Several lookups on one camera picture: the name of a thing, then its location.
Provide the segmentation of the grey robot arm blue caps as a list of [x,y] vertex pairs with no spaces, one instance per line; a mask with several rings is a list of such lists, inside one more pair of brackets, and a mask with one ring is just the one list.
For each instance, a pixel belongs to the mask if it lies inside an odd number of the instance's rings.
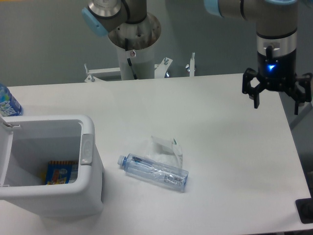
[[[246,69],[242,92],[257,108],[262,91],[284,92],[294,108],[311,102],[313,75],[297,75],[298,1],[206,0],[206,11],[221,18],[240,18],[256,24],[258,69]],[[121,76],[125,80],[153,78],[154,66],[144,62],[140,50],[151,47],[161,33],[159,21],[147,11],[144,0],[91,0],[82,9],[90,30],[109,37],[122,50]]]

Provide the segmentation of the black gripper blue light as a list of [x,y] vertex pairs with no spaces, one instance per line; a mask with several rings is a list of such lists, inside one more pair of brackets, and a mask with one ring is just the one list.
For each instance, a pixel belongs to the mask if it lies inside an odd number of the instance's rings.
[[[311,72],[298,76],[296,69],[296,50],[274,57],[269,62],[266,57],[257,53],[258,72],[247,68],[243,73],[242,93],[253,99],[254,108],[260,104],[259,94],[266,88],[270,91],[284,91],[294,100],[294,114],[298,115],[300,104],[312,101]],[[256,78],[259,84],[252,87],[251,81]]]

